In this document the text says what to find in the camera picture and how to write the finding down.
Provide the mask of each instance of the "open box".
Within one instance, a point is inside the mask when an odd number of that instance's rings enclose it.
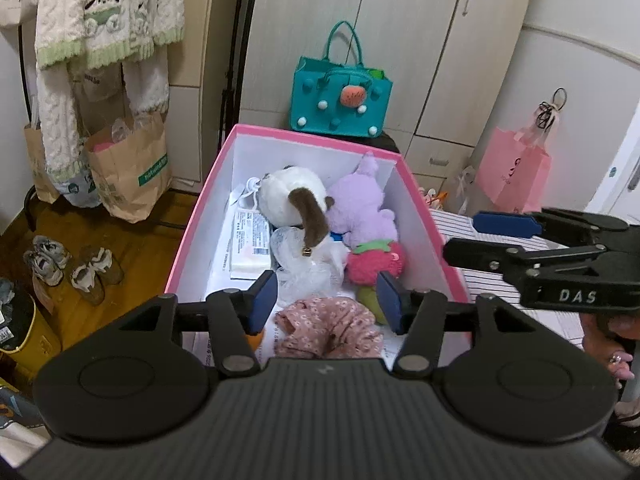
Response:
[[[406,251],[400,282],[407,289],[433,289],[450,300],[468,301],[460,273],[442,258],[442,237],[401,155],[352,142],[247,124],[236,124],[209,173],[165,291],[177,294],[178,300],[186,303],[202,301],[222,288],[247,290],[252,284],[250,280],[232,280],[229,276],[228,252],[235,206],[229,206],[228,202],[238,185],[243,186],[252,176],[262,177],[296,165],[315,171],[325,187],[329,187],[338,178],[353,173],[367,152],[372,152],[379,164],[376,179],[385,191],[383,207],[396,213],[399,241]],[[354,292],[354,288],[345,285],[340,294],[354,298]],[[284,306],[278,302],[274,311]],[[272,319],[273,313],[256,352],[263,363],[273,356],[274,339],[280,336]],[[387,327],[382,330],[383,358],[390,365],[403,338]],[[185,333],[183,346],[210,364],[207,333]],[[447,334],[440,364],[446,364],[466,349],[465,335]]]

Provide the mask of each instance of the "pink shopping bag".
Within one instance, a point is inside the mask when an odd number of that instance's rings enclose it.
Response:
[[[476,183],[497,210],[521,213],[540,209],[551,170],[545,141],[559,123],[558,107],[542,103],[526,128],[518,132],[496,128],[480,163]]]

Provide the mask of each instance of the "shoe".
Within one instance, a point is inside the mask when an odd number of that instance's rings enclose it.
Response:
[[[74,264],[69,281],[80,296],[92,305],[100,305],[104,301],[104,287],[92,266],[85,263]]]
[[[49,255],[37,251],[26,251],[22,259],[31,271],[49,286],[56,286],[62,281],[63,274]]]
[[[60,269],[64,269],[71,258],[71,254],[69,254],[63,244],[46,236],[38,235],[34,237],[33,248],[36,252],[44,253],[49,258],[52,258]]]
[[[117,285],[124,277],[122,267],[109,249],[83,247],[80,250],[80,259],[94,268],[105,285]]]

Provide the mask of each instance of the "wooden floor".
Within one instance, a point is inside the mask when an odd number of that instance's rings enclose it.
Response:
[[[186,224],[195,202],[195,196],[167,192],[156,204],[151,218]],[[47,287],[56,303],[50,323],[64,349],[164,291],[183,231],[148,221],[129,224],[112,218],[102,207],[78,209],[63,199],[53,205],[38,203],[33,209],[37,216],[35,234],[61,242],[73,256],[78,256],[85,245],[111,249],[124,270],[120,284],[105,287],[105,299],[99,306],[80,297],[68,282],[66,272],[60,285]],[[20,230],[19,224],[10,228],[13,235],[9,243],[14,258],[21,257],[30,247],[34,235],[27,229],[16,232]]]

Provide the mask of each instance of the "purple plush toy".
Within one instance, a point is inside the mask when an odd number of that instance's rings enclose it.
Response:
[[[327,196],[335,201],[326,212],[329,228],[344,234],[342,241],[351,249],[373,240],[398,241],[394,212],[380,210],[385,194],[376,182],[377,171],[373,153],[367,153],[355,173],[342,177],[327,189]]]

